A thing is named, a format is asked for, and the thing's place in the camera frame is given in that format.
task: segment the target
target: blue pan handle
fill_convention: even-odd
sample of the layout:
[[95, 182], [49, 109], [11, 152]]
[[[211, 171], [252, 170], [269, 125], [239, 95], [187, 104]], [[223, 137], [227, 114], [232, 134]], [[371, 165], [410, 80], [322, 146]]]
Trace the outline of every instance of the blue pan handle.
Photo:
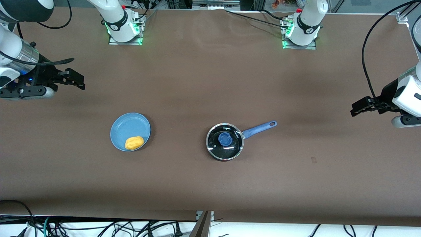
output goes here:
[[267, 122], [265, 124], [259, 125], [257, 127], [245, 130], [245, 131], [242, 132], [242, 134], [244, 136], [244, 139], [247, 139], [247, 138], [249, 138], [249, 137], [251, 137], [251, 136], [253, 136], [253, 135], [255, 135], [259, 132], [263, 132], [264, 130], [268, 130], [269, 128], [276, 127], [276, 125], [278, 125], [278, 123], [276, 121], [270, 121], [270, 122]]

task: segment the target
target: black cable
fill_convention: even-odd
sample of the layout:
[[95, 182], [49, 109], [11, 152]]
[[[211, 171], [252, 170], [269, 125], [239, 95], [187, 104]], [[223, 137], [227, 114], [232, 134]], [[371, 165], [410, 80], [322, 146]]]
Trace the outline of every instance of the black cable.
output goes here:
[[377, 230], [377, 226], [374, 226], [374, 229], [373, 229], [373, 232], [371, 234], [371, 237], [374, 237], [374, 233], [376, 232], [376, 230]]
[[269, 24], [269, 25], [274, 25], [274, 26], [281, 27], [281, 28], [288, 28], [287, 26], [283, 26], [283, 25], [279, 25], [279, 24], [275, 24], [275, 23], [271, 23], [271, 22], [266, 22], [266, 21], [263, 21], [263, 20], [260, 20], [260, 19], [256, 19], [256, 18], [253, 18], [253, 17], [244, 16], [244, 15], [241, 15], [241, 14], [238, 14], [238, 13], [235, 13], [235, 12], [232, 12], [232, 11], [227, 11], [227, 10], [225, 10], [225, 11], [228, 12], [228, 13], [237, 15], [237, 16], [242, 16], [242, 17], [249, 18], [249, 19], [252, 19], [252, 20], [255, 20], [255, 21], [258, 21], [258, 22], [263, 22], [263, 23], [266, 23], [266, 24]]
[[176, 228], [174, 227], [174, 225], [173, 225], [173, 224], [171, 224], [171, 226], [173, 227], [173, 230], [174, 230], [174, 237], [175, 237], [175, 236], [176, 236], [176, 234], [177, 234]]
[[174, 225], [173, 225], [174, 223], [177, 223], [177, 222], [176, 221], [173, 221], [173, 222], [162, 223], [162, 224], [159, 224], [157, 226], [152, 226], [150, 229], [148, 229], [148, 232], [144, 236], [142, 236], [142, 237], [146, 237], [149, 233], [152, 233], [152, 231], [154, 231], [154, 230], [156, 230], [158, 228], [161, 228], [163, 226], [166, 226], [166, 225], [171, 225], [174, 228]]
[[[118, 227], [123, 227], [123, 225], [120, 225], [120, 224], [115, 224], [115, 225], [118, 226]], [[140, 231], [140, 230], [135, 229], [134, 226], [132, 225], [132, 223], [130, 223], [129, 225], [131, 225], [131, 228], [125, 227], [125, 226], [123, 228], [128, 229], [128, 230], [131, 230], [131, 231], [134, 231], [134, 232], [139, 232]]]
[[183, 232], [181, 232], [180, 224], [176, 222], [176, 231], [174, 232], [174, 237], [183, 236]]
[[134, 237], [134, 235], [136, 234], [136, 232], [135, 232], [135, 230], [134, 230], [134, 226], [132, 225], [132, 223], [131, 223], [131, 222], [129, 222], [129, 224], [130, 224], [130, 226], [132, 227], [133, 237]]
[[271, 12], [269, 12], [269, 11], [267, 11], [267, 10], [264, 10], [264, 9], [261, 9], [261, 10], [259, 10], [259, 11], [266, 12], [267, 14], [269, 14], [269, 16], [271, 16], [271, 17], [273, 17], [273, 18], [275, 18], [275, 19], [278, 19], [278, 20], [282, 20], [282, 18], [283, 18], [283, 17], [277, 17], [277, 16], [275, 16], [274, 14], [272, 14]]
[[25, 62], [25, 61], [22, 61], [22, 60], [19, 60], [19, 59], [15, 59], [15, 58], [3, 53], [2, 51], [0, 51], [0, 55], [2, 55], [3, 57], [5, 57], [7, 59], [15, 61], [15, 62], [19, 62], [19, 63], [27, 64], [27, 65], [35, 65], [35, 66], [50, 66], [50, 65], [67, 64], [69, 62], [72, 62], [75, 59], [75, 58], [68, 58], [68, 59], [55, 61], [55, 62]]
[[51, 229], [51, 226], [50, 226], [50, 224], [49, 224], [49, 223], [47, 223], [46, 230], [50, 233], [50, 236], [51, 236], [51, 237], [55, 237], [55, 236], [54, 236], [54, 233], [53, 233], [53, 230]]
[[22, 35], [21, 24], [19, 22], [16, 23], [16, 28], [18, 28], [19, 37], [24, 39], [24, 36]]
[[61, 227], [62, 229], [67, 229], [67, 230], [90, 230], [90, 229], [102, 229], [105, 228], [106, 226], [99, 226], [99, 227], [90, 227], [90, 228], [68, 228], [68, 227]]
[[38, 24], [40, 24], [40, 25], [42, 25], [43, 27], [46, 27], [46, 28], [48, 28], [48, 29], [53, 29], [53, 30], [56, 30], [56, 29], [61, 29], [61, 28], [65, 28], [69, 23], [70, 23], [70, 21], [72, 20], [72, 7], [70, 6], [70, 2], [69, 2], [69, 0], [67, 0], [67, 4], [69, 5], [69, 12], [70, 12], [70, 15], [69, 15], [69, 20], [66, 22], [66, 24], [64, 24], [64, 25], [62, 25], [62, 26], [58, 26], [58, 27], [51, 27], [51, 26], [47, 26], [47, 25], [44, 25], [43, 23], [41, 23], [41, 22], [37, 22]]
[[146, 13], [148, 12], [149, 8], [146, 8], [145, 13], [143, 13], [143, 15], [139, 16], [138, 18], [134, 19], [135, 21], [139, 20], [140, 18], [144, 17], [146, 15]]
[[108, 226], [106, 226], [99, 234], [98, 237], [102, 237], [102, 235], [104, 235], [105, 231], [107, 231], [110, 227], [112, 227], [115, 223], [117, 223], [116, 221], [112, 222], [111, 224], [109, 224]]
[[322, 225], [322, 224], [318, 224], [318, 225], [316, 226], [316, 228], [314, 229], [313, 234], [311, 234], [309, 237], [314, 237], [314, 235], [316, 234], [317, 230], [319, 229], [319, 227], [320, 227], [321, 225]]
[[348, 230], [346, 229], [346, 225], [344, 225], [344, 230], [345, 232], [350, 236], [350, 237], [357, 237], [357, 235], [355, 234], [355, 230], [354, 227], [352, 225], [349, 225], [352, 229], [352, 232], [354, 233], [354, 235], [352, 235], [351, 233], [348, 232]]
[[24, 228], [19, 234], [18, 234], [18, 236], [17, 237], [24, 237], [25, 236], [25, 232], [26, 232], [26, 230], [28, 229], [28, 227], [26, 227], [26, 228]]
[[373, 96], [373, 99], [375, 100], [375, 102], [382, 108], [382, 109], [385, 109], [386, 111], [392, 111], [391, 109], [389, 109], [389, 108], [386, 108], [386, 107], [384, 107], [381, 103], [380, 103], [380, 101], [379, 101], [379, 99], [376, 97], [376, 94], [374, 93], [374, 89], [373, 89], [373, 86], [371, 85], [371, 81], [370, 81], [370, 77], [368, 76], [368, 72], [367, 72], [367, 68], [366, 68], [366, 66], [365, 66], [365, 60], [364, 60], [364, 51], [365, 51], [365, 45], [367, 44], [367, 40], [368, 40], [368, 37], [370, 36], [370, 34], [371, 34], [371, 32], [373, 31], [373, 29], [374, 29], [374, 27], [376, 27], [376, 25], [381, 21], [381, 20], [383, 20], [383, 18], [385, 18], [387, 15], [389, 15], [390, 13], [392, 13], [392, 12], [394, 12], [394, 11], [396, 11], [396, 10], [398, 10], [399, 8], [401, 8], [401, 7], [404, 7], [404, 6], [406, 6], [406, 5], [410, 5], [410, 4], [412, 4], [412, 3], [418, 3], [418, 2], [421, 2], [421, 0], [412, 0], [412, 1], [409, 1], [409, 2], [407, 2], [407, 3], [404, 3], [404, 4], [401, 4], [401, 5], [399, 5], [399, 6], [397, 6], [397, 7], [395, 7], [395, 8], [393, 8], [392, 10], [390, 10], [390, 11], [388, 11], [388, 12], [386, 12], [384, 15], [382, 15], [374, 24], [373, 24], [373, 26], [370, 28], [370, 30], [368, 31], [368, 33], [367, 33], [367, 35], [366, 35], [366, 37], [365, 37], [365, 40], [364, 40], [364, 43], [363, 43], [363, 45], [362, 45], [362, 51], [361, 51], [361, 61], [362, 61], [362, 68], [363, 68], [363, 70], [364, 70], [364, 74], [365, 74], [365, 77], [367, 78], [367, 83], [368, 83], [368, 87], [370, 88], [370, 92], [371, 92], [371, 95]]
[[135, 237], [139, 237], [148, 227], [151, 225], [157, 223], [158, 221], [149, 221], [148, 224], [146, 224]]
[[117, 234], [117, 232], [119, 232], [120, 230], [121, 231], [124, 231], [124, 232], [127, 232], [127, 231], [125, 231], [125, 230], [123, 230], [123, 228], [126, 226], [126, 225], [128, 225], [129, 223], [130, 223], [131, 221], [129, 221], [129, 222], [127, 222], [126, 224], [124, 224], [123, 226], [119, 226], [118, 224], [117, 224], [117, 226], [119, 227], [118, 229], [116, 229], [115, 228], [115, 226], [116, 225], [114, 225], [114, 231], [113, 231], [113, 233], [111, 234], [111, 237], [115, 237], [115, 235]]
[[60, 231], [61, 236], [63, 236], [63, 237], [68, 237], [68, 235], [67, 235], [67, 231], [66, 231], [65, 229], [63, 229], [63, 227], [61, 226], [61, 224], [60, 224], [59, 222], [56, 222], [56, 223], [54, 223], [54, 224], [55, 224], [55, 226], [54, 226], [54, 230], [55, 230], [55, 232], [56, 232], [56, 236], [58, 236], [58, 235], [57, 235], [57, 230], [59, 230], [59, 231]]
[[[11, 199], [7, 199], [7, 200], [0, 200], [0, 204], [1, 203], [7, 203], [7, 202], [12, 202], [12, 203], [19, 203], [20, 205], [22, 205], [27, 211], [28, 211], [28, 213], [29, 213], [29, 216], [31, 217], [31, 221], [32, 221], [32, 223], [35, 225], [35, 220], [34, 220], [34, 215], [32, 214], [32, 212], [31, 212], [31, 210], [29, 209], [29, 207], [28, 206], [26, 206], [26, 204], [25, 203], [23, 203], [23, 202], [21, 202], [21, 201], [18, 201], [18, 200], [11, 200]], [[38, 231], [37, 230], [35, 230], [35, 237], [37, 237], [38, 236]]]

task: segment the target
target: blue plate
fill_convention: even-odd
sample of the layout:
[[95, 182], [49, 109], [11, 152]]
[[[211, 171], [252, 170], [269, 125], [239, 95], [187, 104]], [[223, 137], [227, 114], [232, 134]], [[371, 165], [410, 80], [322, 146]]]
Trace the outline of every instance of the blue plate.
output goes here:
[[126, 140], [130, 137], [141, 136], [145, 143], [151, 135], [151, 125], [148, 119], [139, 113], [127, 113], [120, 116], [112, 125], [109, 136], [112, 144], [121, 151], [135, 151], [128, 150], [124, 147]]

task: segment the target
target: metal frame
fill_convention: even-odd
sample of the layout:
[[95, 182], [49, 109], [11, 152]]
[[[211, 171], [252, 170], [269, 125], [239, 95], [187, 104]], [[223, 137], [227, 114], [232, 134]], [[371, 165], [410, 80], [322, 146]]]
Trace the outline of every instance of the metal frame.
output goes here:
[[212, 218], [212, 211], [203, 211], [189, 237], [209, 237]]
[[401, 12], [396, 13], [396, 20], [398, 24], [406, 24], [408, 22], [409, 13], [415, 10], [415, 8], [417, 8], [420, 4], [421, 2], [409, 4]]
[[344, 2], [345, 2], [345, 0], [339, 0], [338, 4], [336, 4], [335, 7], [330, 12], [337, 13]]

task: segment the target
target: wire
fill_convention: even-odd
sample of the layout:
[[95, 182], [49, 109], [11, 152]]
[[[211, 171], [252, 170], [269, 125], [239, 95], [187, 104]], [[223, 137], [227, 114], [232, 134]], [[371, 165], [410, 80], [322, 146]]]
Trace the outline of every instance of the wire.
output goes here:
[[151, 225], [157, 223], [158, 221], [150, 221], [148, 222], [148, 224], [146, 224], [140, 231], [139, 233], [135, 236], [135, 237], [139, 237], [148, 227], [150, 227]]
[[40, 24], [40, 25], [42, 25], [43, 27], [46, 27], [46, 28], [48, 28], [48, 29], [53, 29], [53, 30], [56, 30], [56, 29], [61, 29], [61, 28], [65, 28], [69, 23], [70, 23], [70, 21], [72, 20], [72, 7], [70, 6], [70, 2], [69, 2], [69, 0], [67, 0], [67, 4], [69, 5], [69, 12], [70, 12], [70, 15], [69, 15], [69, 20], [66, 22], [66, 24], [64, 24], [64, 25], [62, 25], [62, 26], [58, 26], [58, 27], [51, 27], [51, 26], [47, 26], [47, 25], [44, 25], [43, 23], [41, 23], [41, 22], [37, 22], [38, 24]]
[[61, 227], [62, 229], [67, 229], [67, 230], [90, 230], [90, 229], [102, 229], [105, 228], [106, 226], [99, 226], [99, 227], [90, 227], [90, 228], [68, 228], [68, 227]]
[[237, 15], [237, 16], [242, 16], [242, 17], [245, 17], [245, 18], [249, 18], [249, 19], [252, 19], [252, 20], [255, 20], [255, 21], [258, 21], [258, 22], [263, 22], [263, 23], [270, 24], [270, 25], [274, 25], [274, 26], [281, 27], [281, 28], [288, 28], [287, 26], [282, 26], [282, 25], [279, 25], [279, 24], [275, 24], [275, 23], [271, 23], [271, 22], [262, 21], [262, 20], [260, 20], [260, 19], [256, 19], [256, 18], [249, 17], [249, 16], [244, 16], [244, 15], [241, 15], [241, 14], [238, 14], [238, 13], [235, 13], [235, 12], [232, 12], [232, 11], [227, 11], [227, 10], [225, 10], [225, 11], [226, 11], [226, 12], [228, 12], [228, 13], [231, 13], [231, 14], [234, 14], [234, 15]]
[[322, 225], [322, 224], [318, 224], [318, 225], [316, 226], [316, 228], [314, 229], [313, 234], [311, 234], [309, 237], [314, 237], [314, 235], [316, 234], [317, 230], [319, 229], [319, 227], [320, 227], [321, 225]]
[[48, 223], [48, 219], [50, 219], [50, 217], [47, 217], [44, 221], [44, 229], [43, 229], [43, 233], [44, 233], [44, 237], [47, 237], [47, 223]]
[[277, 17], [277, 16], [275, 16], [274, 14], [272, 14], [271, 12], [269, 12], [267, 10], [261, 9], [259, 11], [266, 12], [267, 14], [269, 14], [269, 16], [271, 16], [271, 17], [273, 17], [275, 19], [278, 19], [278, 20], [282, 20], [283, 19], [283, 17]]
[[376, 230], [377, 230], [377, 226], [374, 226], [374, 229], [373, 229], [373, 232], [371, 234], [371, 237], [374, 237], [374, 233], [376, 232]]
[[350, 227], [351, 227], [351, 229], [352, 229], [352, 232], [354, 233], [354, 235], [352, 235], [352, 234], [350, 234], [349, 232], [348, 232], [348, 230], [346, 229], [346, 225], [344, 225], [344, 230], [345, 230], [345, 232], [350, 236], [350, 237], [357, 237], [357, 235], [355, 234], [355, 230], [354, 230], [354, 227], [352, 226], [352, 225], [349, 225]]
[[146, 237], [149, 233], [152, 233], [152, 231], [154, 231], [154, 230], [156, 230], [156, 229], [158, 229], [158, 228], [161, 228], [161, 227], [163, 227], [163, 226], [166, 226], [166, 225], [171, 225], [173, 228], [174, 228], [174, 223], [176, 223], [176, 221], [173, 221], [173, 222], [168, 222], [168, 223], [162, 223], [162, 224], [159, 224], [159, 225], [157, 225], [157, 226], [152, 226], [149, 230], [148, 230], [148, 232], [145, 234], [145, 235], [143, 235], [142, 237]]
[[367, 33], [367, 35], [366, 35], [366, 37], [365, 37], [365, 40], [364, 40], [364, 43], [363, 43], [363, 45], [362, 45], [362, 51], [361, 51], [361, 61], [362, 61], [362, 68], [363, 68], [363, 70], [364, 70], [364, 74], [365, 74], [365, 77], [367, 78], [367, 83], [368, 83], [368, 87], [370, 88], [370, 92], [371, 92], [371, 95], [373, 96], [373, 99], [375, 100], [375, 102], [382, 108], [382, 109], [385, 109], [386, 111], [392, 111], [391, 109], [389, 109], [389, 108], [386, 108], [386, 107], [384, 107], [381, 103], [380, 103], [380, 101], [379, 101], [379, 99], [376, 97], [376, 94], [374, 93], [374, 89], [373, 89], [373, 86], [371, 85], [371, 81], [370, 81], [370, 77], [368, 76], [368, 72], [367, 72], [367, 68], [366, 68], [366, 66], [365, 66], [365, 60], [364, 60], [364, 51], [365, 51], [365, 45], [367, 44], [367, 40], [368, 40], [368, 37], [370, 36], [370, 34], [371, 34], [371, 32], [373, 31], [373, 29], [376, 27], [376, 25], [381, 21], [381, 20], [383, 20], [383, 18], [385, 18], [387, 15], [389, 15], [390, 13], [392, 13], [392, 12], [394, 12], [394, 11], [396, 11], [396, 10], [398, 10], [399, 8], [401, 8], [401, 7], [404, 7], [404, 6], [406, 6], [406, 5], [409, 5], [409, 4], [412, 4], [412, 3], [418, 3], [418, 2], [421, 2], [421, 0], [413, 0], [413, 1], [409, 1], [409, 2], [407, 2], [407, 3], [404, 3], [404, 4], [401, 4], [401, 5], [399, 5], [399, 6], [397, 6], [397, 7], [395, 7], [395, 8], [393, 8], [392, 10], [390, 10], [390, 11], [388, 11], [388, 12], [386, 12], [384, 15], [382, 15], [374, 24], [373, 24], [373, 26], [370, 28], [370, 30], [368, 31], [368, 33]]
[[143, 15], [139, 16], [138, 18], [134, 19], [135, 21], [139, 20], [140, 18], [144, 17], [146, 15], [146, 13], [148, 12], [149, 8], [146, 8], [145, 13], [143, 13]]
[[24, 36], [22, 35], [21, 24], [19, 22], [16, 23], [16, 27], [18, 28], [19, 37], [24, 39]]
[[28, 211], [29, 216], [31, 217], [31, 221], [32, 223], [35, 225], [35, 220], [34, 220], [34, 215], [32, 214], [31, 210], [29, 209], [28, 206], [26, 206], [25, 203], [18, 201], [18, 200], [11, 200], [11, 199], [7, 199], [7, 200], [0, 200], [0, 204], [1, 203], [7, 203], [7, 202], [13, 202], [13, 203], [19, 203], [20, 205], [22, 205], [23, 207], [25, 207], [25, 209]]
[[176, 228], [174, 227], [174, 225], [173, 224], [171, 224], [171, 226], [172, 226], [172, 228], [173, 228], [173, 230], [174, 230], [174, 237], [176, 236], [176, 234], [177, 234], [177, 232], [176, 232]]
[[113, 223], [109, 224], [108, 226], [106, 226], [99, 234], [98, 237], [101, 237], [105, 231], [107, 231], [110, 227], [112, 227], [115, 223], [117, 223], [116, 221], [114, 221]]
[[134, 235], [136, 234], [136, 232], [135, 232], [135, 230], [134, 230], [134, 226], [132, 225], [132, 223], [131, 222], [129, 222], [129, 224], [130, 224], [130, 226], [132, 227], [132, 230], [133, 230], [133, 237], [134, 237]]
[[113, 233], [111, 234], [111, 237], [115, 237], [115, 235], [117, 234], [117, 232], [119, 232], [120, 230], [121, 231], [125, 231], [125, 230], [123, 230], [123, 228], [126, 226], [126, 225], [128, 225], [128, 224], [130, 224], [130, 221], [129, 222], [127, 222], [126, 224], [124, 224], [123, 226], [119, 226], [118, 224], [117, 224], [117, 226], [119, 226], [119, 229], [116, 229], [115, 228], [115, 226], [116, 225], [114, 225], [114, 231], [113, 231]]
[[251, 7], [250, 7], [249, 11], [251, 11], [251, 9], [254, 7], [254, 3], [255, 3], [255, 1], [253, 1], [253, 4], [251, 4]]
[[27, 65], [35, 65], [35, 66], [50, 66], [50, 65], [67, 64], [69, 62], [72, 62], [75, 59], [75, 58], [68, 58], [68, 59], [55, 61], [55, 62], [25, 62], [25, 61], [22, 61], [22, 60], [19, 60], [19, 59], [15, 59], [15, 58], [3, 53], [2, 51], [0, 51], [0, 55], [2, 55], [3, 57], [5, 57], [7, 59], [15, 61], [15, 62], [19, 62], [19, 63], [27, 64]]

